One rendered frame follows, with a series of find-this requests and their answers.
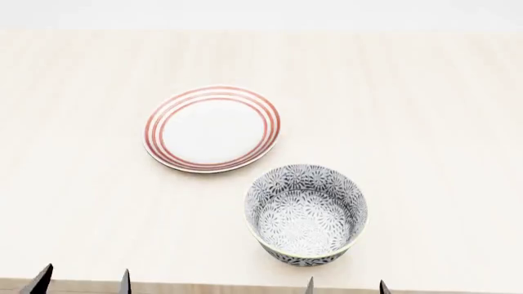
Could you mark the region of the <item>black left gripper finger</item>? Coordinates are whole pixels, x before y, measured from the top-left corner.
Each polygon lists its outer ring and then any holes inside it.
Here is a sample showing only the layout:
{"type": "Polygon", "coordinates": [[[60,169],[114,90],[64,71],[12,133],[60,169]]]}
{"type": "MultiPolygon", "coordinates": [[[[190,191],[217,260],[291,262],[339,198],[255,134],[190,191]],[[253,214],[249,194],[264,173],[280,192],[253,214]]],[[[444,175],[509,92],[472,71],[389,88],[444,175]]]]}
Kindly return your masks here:
{"type": "Polygon", "coordinates": [[[118,294],[132,294],[130,273],[128,269],[125,269],[123,273],[122,279],[120,281],[118,294]]]}
{"type": "Polygon", "coordinates": [[[47,294],[53,274],[53,264],[48,264],[28,284],[19,290],[19,294],[47,294]]]}

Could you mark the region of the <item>black floral patterned bowl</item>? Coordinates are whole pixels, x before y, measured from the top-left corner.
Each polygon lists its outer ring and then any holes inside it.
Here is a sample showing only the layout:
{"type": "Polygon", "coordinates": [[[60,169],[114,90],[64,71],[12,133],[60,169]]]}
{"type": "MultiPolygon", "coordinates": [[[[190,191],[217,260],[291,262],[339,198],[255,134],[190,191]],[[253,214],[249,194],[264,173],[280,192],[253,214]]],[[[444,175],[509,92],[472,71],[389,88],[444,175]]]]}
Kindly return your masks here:
{"type": "Polygon", "coordinates": [[[345,254],[369,222],[356,183],[312,164],[273,168],[248,188],[244,215],[253,237],[275,259],[312,267],[345,254]]]}

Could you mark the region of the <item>white plate with red rings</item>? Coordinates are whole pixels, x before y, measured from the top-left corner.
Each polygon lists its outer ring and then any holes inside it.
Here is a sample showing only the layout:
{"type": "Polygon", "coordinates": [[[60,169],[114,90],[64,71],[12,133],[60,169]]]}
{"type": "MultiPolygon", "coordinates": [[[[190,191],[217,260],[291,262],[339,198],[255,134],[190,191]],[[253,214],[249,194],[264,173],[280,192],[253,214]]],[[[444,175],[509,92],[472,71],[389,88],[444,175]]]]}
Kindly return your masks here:
{"type": "Polygon", "coordinates": [[[146,119],[142,140],[147,153],[164,166],[218,173],[257,161],[280,132],[279,111],[263,95],[211,85],[161,102],[146,119]]]}

